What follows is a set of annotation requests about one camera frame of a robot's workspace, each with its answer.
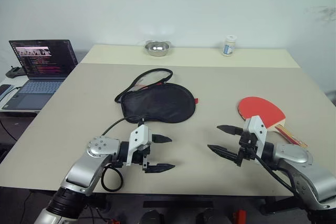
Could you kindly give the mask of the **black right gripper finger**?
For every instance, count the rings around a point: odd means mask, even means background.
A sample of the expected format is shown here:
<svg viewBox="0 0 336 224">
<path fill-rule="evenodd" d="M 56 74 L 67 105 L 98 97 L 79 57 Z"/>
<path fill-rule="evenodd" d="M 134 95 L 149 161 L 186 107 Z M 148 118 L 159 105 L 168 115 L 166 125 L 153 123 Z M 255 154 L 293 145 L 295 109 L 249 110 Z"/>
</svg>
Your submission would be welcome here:
<svg viewBox="0 0 336 224">
<path fill-rule="evenodd" d="M 243 129 L 233 125 L 218 125 L 217 128 L 227 134 L 231 135 L 242 135 Z"/>
<path fill-rule="evenodd" d="M 226 148 L 219 146 L 219 145 L 208 145 L 207 146 L 212 152 L 217 154 L 218 156 L 230 160 L 232 162 L 237 161 L 238 155 L 228 151 Z"/>
</svg>

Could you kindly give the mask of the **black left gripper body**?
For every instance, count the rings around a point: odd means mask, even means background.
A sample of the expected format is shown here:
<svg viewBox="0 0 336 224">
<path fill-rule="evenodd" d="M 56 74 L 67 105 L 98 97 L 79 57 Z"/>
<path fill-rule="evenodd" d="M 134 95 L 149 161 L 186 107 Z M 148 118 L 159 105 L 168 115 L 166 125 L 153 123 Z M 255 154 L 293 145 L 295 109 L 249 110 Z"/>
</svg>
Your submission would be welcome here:
<svg viewBox="0 0 336 224">
<path fill-rule="evenodd" d="M 145 173 L 155 173 L 154 166 L 151 166 L 148 162 L 151 143 L 151 139 L 149 139 L 145 144 L 140 144 L 132 154 L 132 164 L 141 165 Z"/>
</svg>

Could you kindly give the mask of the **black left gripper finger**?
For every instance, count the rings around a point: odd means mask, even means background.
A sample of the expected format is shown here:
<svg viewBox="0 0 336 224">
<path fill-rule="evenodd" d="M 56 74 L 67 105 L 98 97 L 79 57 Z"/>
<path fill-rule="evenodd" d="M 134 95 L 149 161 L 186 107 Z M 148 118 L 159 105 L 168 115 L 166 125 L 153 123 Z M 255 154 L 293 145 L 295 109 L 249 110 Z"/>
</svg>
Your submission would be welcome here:
<svg viewBox="0 0 336 224">
<path fill-rule="evenodd" d="M 163 136 L 163 135 L 153 134 L 152 135 L 152 142 L 161 144 L 161 143 L 172 142 L 172 140 L 169 137 L 166 137 L 166 136 Z"/>
<path fill-rule="evenodd" d="M 145 173 L 162 173 L 174 168 L 175 165 L 172 164 L 156 164 L 156 165 L 147 165 L 145 168 Z"/>
</svg>

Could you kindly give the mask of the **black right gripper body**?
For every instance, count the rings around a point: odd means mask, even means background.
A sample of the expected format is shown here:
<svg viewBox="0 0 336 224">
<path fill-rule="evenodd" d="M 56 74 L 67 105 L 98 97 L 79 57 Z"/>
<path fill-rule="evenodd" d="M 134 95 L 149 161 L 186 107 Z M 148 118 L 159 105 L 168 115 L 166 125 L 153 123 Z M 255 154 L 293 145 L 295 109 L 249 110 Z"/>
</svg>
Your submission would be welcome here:
<svg viewBox="0 0 336 224">
<path fill-rule="evenodd" d="M 237 154 L 236 165 L 241 167 L 243 159 L 255 160 L 257 152 L 258 138 L 254 133 L 243 131 L 239 139 L 239 151 Z"/>
</svg>

